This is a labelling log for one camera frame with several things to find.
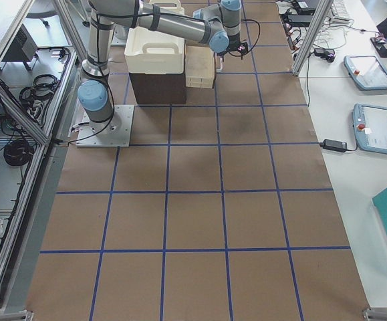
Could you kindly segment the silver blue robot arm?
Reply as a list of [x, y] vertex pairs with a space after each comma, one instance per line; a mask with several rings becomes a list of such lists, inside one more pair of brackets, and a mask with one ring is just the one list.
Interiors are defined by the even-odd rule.
[[78, 100], [94, 135], [119, 131], [121, 117], [108, 85], [110, 46], [117, 25], [130, 30], [126, 63], [131, 74], [183, 74], [185, 41], [205, 45], [218, 56], [236, 51], [241, 42], [241, 2], [218, 1], [184, 14], [179, 1], [90, 1], [90, 38], [82, 62]]

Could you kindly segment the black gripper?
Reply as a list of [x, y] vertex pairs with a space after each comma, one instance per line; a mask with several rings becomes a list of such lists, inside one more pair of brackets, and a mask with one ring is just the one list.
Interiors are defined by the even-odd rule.
[[231, 55], [235, 55], [237, 53], [238, 56], [245, 56], [249, 53], [248, 43], [241, 40], [231, 41], [226, 49], [226, 53]]

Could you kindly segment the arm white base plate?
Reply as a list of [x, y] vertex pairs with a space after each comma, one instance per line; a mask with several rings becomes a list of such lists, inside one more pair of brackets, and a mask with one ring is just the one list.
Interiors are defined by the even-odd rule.
[[133, 118], [134, 105], [117, 104], [109, 124], [90, 122], [84, 112], [82, 122], [87, 124], [79, 127], [75, 144], [78, 148], [129, 147]]

